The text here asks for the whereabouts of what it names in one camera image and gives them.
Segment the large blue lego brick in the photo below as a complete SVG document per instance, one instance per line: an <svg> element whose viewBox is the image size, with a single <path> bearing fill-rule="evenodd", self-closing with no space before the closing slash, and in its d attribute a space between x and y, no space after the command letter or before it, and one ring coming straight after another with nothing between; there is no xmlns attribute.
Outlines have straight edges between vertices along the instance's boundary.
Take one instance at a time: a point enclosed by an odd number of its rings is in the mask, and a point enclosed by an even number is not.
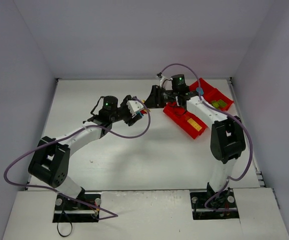
<svg viewBox="0 0 289 240"><path fill-rule="evenodd" d="M196 92L201 96L204 94L204 90L201 87L197 87Z"/></svg>

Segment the long yellow lego plate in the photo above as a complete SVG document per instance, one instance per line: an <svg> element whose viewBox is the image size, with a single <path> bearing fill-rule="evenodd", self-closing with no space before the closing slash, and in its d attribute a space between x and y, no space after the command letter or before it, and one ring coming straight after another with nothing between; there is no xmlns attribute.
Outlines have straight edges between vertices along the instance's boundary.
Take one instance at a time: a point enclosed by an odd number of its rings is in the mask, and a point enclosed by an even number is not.
<svg viewBox="0 0 289 240"><path fill-rule="evenodd" d="M192 118L188 119L187 122L198 132L202 129L202 127Z"/></svg>

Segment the green lego brick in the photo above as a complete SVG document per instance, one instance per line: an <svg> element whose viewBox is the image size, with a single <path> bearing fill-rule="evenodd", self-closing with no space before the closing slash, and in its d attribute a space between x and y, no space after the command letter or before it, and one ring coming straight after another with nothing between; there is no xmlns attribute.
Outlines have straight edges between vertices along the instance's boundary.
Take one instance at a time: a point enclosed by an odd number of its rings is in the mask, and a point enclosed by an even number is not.
<svg viewBox="0 0 289 240"><path fill-rule="evenodd" d="M218 108L225 108L227 106L227 103L225 101L223 101L222 99L219 99L217 102L217 107Z"/></svg>
<svg viewBox="0 0 289 240"><path fill-rule="evenodd" d="M218 107L219 107L218 102L215 101L215 100L211 101L210 104L211 104L214 108L218 108Z"/></svg>

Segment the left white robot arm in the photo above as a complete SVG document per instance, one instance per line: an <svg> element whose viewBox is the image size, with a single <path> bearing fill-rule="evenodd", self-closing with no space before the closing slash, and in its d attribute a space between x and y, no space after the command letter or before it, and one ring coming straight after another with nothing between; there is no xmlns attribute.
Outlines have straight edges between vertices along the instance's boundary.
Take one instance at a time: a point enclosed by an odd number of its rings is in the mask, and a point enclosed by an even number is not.
<svg viewBox="0 0 289 240"><path fill-rule="evenodd" d="M104 96L102 108L97 114L92 110L91 117L82 127L58 138L45 136L41 139L40 149L35 151L28 172L57 192L83 201L84 188L68 176L71 157L89 143L103 138L113 123L123 121L132 126L142 118L143 109L144 106L130 95L120 105L115 96Z"/></svg>

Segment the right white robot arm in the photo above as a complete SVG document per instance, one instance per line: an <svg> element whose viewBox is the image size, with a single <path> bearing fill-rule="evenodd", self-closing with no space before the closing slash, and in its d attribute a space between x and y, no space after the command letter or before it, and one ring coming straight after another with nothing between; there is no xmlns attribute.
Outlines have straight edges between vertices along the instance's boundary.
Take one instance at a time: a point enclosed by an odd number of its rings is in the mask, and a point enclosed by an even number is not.
<svg viewBox="0 0 289 240"><path fill-rule="evenodd" d="M170 90L163 86L167 79L161 73L158 73L157 77L160 84L152 86L144 104L149 109L162 109L168 103L176 104L177 107L198 117L210 128L210 150L216 163L207 189L214 193L222 192L227 188L225 184L232 174L237 159L246 149L241 121L214 108L198 90L190 90L183 74L171 77Z"/></svg>

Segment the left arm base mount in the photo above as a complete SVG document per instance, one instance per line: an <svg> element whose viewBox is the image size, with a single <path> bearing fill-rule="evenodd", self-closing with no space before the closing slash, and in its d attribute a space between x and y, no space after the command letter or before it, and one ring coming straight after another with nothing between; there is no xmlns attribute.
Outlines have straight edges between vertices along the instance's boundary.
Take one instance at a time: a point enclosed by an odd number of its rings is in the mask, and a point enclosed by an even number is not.
<svg viewBox="0 0 289 240"><path fill-rule="evenodd" d="M90 207L61 195L56 196L53 223L98 223L100 210Z"/></svg>

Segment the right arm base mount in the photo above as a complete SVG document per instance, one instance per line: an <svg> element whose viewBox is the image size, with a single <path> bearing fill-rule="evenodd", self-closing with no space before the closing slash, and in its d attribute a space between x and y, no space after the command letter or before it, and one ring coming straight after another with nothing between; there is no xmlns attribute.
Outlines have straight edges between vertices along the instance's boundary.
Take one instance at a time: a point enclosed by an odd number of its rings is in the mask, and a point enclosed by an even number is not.
<svg viewBox="0 0 289 240"><path fill-rule="evenodd" d="M228 220L240 218L232 189L226 190L219 197L212 199L206 207L205 203L210 197L211 195L206 191L190 192L193 220Z"/></svg>

